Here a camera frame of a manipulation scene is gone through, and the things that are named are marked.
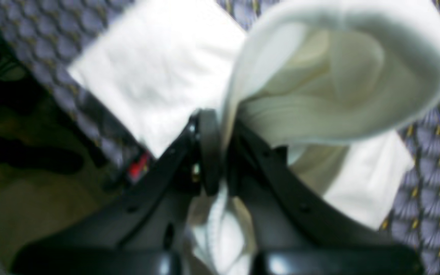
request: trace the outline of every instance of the white towel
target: white towel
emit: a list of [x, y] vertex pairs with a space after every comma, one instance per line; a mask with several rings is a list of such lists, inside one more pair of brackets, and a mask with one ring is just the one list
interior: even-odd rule
[[[440, 99], [440, 15], [428, 0], [291, 0], [246, 36], [212, 0], [142, 0], [69, 71], [156, 156], [196, 108], [217, 110], [225, 148], [238, 111], [289, 146], [312, 190], [376, 229], [413, 165], [394, 129]], [[243, 274], [252, 251], [222, 195], [193, 241], [214, 272]]]

